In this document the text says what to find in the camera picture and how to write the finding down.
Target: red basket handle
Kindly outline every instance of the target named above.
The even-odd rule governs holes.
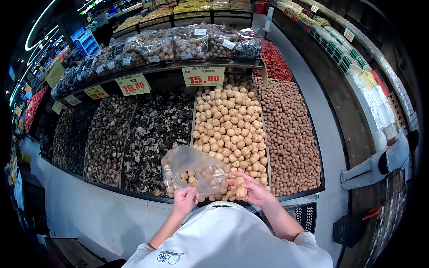
[[[380,206],[375,207],[375,208],[371,208],[371,209],[369,210],[369,212],[372,212],[372,211],[374,211],[374,210],[377,210],[377,211],[376,211],[376,212],[374,212],[373,214],[366,215],[366,216],[365,216],[365,218],[363,218],[362,220],[366,220],[366,219],[372,218],[372,217],[374,217],[375,215],[377,215],[377,214],[380,212],[380,210],[381,210],[382,206],[383,206],[383,205],[380,205]]]

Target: dried red chili pepper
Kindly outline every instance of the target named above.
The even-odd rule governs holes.
[[[292,74],[277,47],[268,40],[263,39],[262,42],[263,49],[261,55],[267,67],[268,77],[292,82]],[[254,70],[253,74],[260,76],[258,70]]]

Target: white t-shirt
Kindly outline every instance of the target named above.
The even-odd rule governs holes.
[[[230,207],[214,208],[215,205]],[[141,244],[123,268],[146,267],[333,267],[310,232],[294,242],[275,237],[246,208],[213,202],[190,218],[157,250]]]
[[[410,147],[403,132],[395,136],[395,143],[386,151],[387,169],[391,172],[395,169],[404,169],[408,165]]]

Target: black shopping basket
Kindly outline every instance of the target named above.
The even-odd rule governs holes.
[[[382,206],[372,208],[366,213],[345,215],[333,224],[332,238],[334,242],[353,247],[365,233],[369,218],[380,212]]]

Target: shirt logo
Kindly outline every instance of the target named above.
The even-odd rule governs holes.
[[[175,253],[171,251],[161,251],[161,254],[158,255],[159,262],[168,262],[169,264],[176,264],[180,260],[180,256],[184,253]]]

